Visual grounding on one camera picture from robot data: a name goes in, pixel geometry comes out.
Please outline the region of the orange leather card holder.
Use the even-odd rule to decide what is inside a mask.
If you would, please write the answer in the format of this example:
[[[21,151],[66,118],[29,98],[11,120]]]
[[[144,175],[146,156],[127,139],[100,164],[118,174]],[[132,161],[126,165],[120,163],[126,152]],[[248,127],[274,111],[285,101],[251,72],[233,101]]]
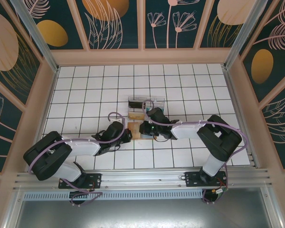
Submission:
[[[139,132],[142,122],[128,122],[127,127],[132,132],[133,140],[153,140],[152,136],[143,135]]]

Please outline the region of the clear acrylic card organizer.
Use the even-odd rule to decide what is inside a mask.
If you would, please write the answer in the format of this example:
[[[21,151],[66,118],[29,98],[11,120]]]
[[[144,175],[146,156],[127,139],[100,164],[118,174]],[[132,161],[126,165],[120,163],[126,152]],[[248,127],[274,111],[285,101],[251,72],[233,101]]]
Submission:
[[[143,105],[141,109],[133,109],[128,106],[128,113],[129,112],[143,113],[143,109],[155,108],[155,107],[159,107],[164,110],[164,105],[165,105],[165,98],[162,97],[129,96],[128,101],[142,102]]]

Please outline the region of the gold VIP card stack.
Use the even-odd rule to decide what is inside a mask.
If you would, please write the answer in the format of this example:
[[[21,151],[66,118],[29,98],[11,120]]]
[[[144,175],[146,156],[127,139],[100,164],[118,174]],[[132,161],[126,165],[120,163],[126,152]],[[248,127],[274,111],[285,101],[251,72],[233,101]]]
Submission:
[[[138,112],[129,112],[128,117],[131,120],[144,120],[145,114],[144,113],[138,113]]]

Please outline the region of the grey steel base sheet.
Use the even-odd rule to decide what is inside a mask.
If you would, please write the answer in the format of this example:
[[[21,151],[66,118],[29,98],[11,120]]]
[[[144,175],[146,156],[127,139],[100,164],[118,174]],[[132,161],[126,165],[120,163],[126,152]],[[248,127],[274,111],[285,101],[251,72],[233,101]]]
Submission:
[[[273,228],[259,189],[231,189],[216,203],[200,199],[26,201],[16,228]]]

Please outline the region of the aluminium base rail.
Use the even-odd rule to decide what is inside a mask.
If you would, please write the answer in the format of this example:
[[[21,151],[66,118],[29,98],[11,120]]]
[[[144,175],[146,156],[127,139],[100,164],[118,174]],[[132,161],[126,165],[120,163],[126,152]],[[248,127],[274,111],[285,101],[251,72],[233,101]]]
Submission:
[[[158,168],[95,170],[88,173],[101,174],[100,190],[176,190],[185,189],[181,176],[185,172],[199,171],[200,168]],[[228,167],[229,188],[267,187],[272,185],[267,169],[255,167]],[[13,189],[19,191],[58,190],[59,179],[51,177],[39,181],[34,175],[18,173]]]

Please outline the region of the aluminium side rail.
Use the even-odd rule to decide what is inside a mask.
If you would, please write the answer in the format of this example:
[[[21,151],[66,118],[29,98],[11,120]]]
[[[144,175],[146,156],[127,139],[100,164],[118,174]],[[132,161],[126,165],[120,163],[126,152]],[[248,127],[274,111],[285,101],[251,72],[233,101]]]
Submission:
[[[239,127],[242,130],[243,133],[246,134],[247,136],[247,154],[251,157],[250,159],[250,164],[251,166],[258,168],[259,162],[257,160],[257,157],[255,155],[255,151],[254,151],[254,146],[251,144],[250,142],[250,133],[249,130],[247,128],[247,123],[246,120],[244,118],[244,113],[240,104],[240,100],[238,98],[237,92],[236,92],[236,88],[235,85],[233,83],[231,74],[229,73],[228,69],[225,69],[224,65],[222,65],[222,71],[223,71],[223,75],[225,77],[229,92],[230,92],[230,96],[231,96],[231,100],[232,100],[232,104],[234,106],[236,115],[237,115],[237,120],[239,122]]]

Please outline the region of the wall panel three pink flowers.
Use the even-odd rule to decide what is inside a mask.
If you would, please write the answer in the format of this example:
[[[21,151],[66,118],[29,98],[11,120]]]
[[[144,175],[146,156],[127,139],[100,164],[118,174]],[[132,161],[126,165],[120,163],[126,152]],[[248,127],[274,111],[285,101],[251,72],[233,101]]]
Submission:
[[[146,0],[145,48],[192,48],[206,0]]]

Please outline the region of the wall panel golden disc leaves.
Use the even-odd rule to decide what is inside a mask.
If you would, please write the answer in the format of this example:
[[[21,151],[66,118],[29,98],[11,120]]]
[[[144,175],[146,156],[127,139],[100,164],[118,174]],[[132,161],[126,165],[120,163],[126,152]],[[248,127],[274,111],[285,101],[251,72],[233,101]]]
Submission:
[[[93,49],[137,49],[137,0],[75,0]]]

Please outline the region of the wall panel small pink flower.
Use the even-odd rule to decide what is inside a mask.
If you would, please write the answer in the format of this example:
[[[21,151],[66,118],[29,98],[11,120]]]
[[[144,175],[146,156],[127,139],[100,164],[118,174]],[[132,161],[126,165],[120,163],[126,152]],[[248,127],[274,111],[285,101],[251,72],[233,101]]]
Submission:
[[[0,93],[0,172],[10,152],[21,116],[22,111]]]

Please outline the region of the wall panel pink disc fronds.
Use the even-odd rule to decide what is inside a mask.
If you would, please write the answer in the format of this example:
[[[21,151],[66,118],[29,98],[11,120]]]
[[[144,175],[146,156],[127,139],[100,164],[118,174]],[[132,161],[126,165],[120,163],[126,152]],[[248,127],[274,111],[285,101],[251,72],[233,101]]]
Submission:
[[[252,5],[252,0],[214,0],[200,47],[232,47]]]

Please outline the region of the wall panel pink leaf outlines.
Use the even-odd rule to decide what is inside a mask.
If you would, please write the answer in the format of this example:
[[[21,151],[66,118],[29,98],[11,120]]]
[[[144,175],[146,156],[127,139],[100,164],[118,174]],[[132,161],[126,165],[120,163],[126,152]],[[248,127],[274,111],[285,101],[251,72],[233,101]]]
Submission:
[[[285,169],[285,88],[262,113],[283,169]]]

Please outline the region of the wall panel golden oval feathers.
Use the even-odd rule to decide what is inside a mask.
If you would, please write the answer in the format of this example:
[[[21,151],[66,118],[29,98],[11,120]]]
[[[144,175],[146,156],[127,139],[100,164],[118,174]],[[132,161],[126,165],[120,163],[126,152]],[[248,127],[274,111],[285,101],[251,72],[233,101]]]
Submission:
[[[258,103],[285,79],[285,0],[267,9],[242,62]]]

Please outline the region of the wall panel large pink disc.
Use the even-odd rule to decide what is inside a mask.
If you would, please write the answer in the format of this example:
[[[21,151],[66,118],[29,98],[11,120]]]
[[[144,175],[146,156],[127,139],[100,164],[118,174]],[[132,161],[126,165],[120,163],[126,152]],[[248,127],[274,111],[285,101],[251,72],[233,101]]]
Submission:
[[[0,82],[26,104],[40,61],[0,7]]]

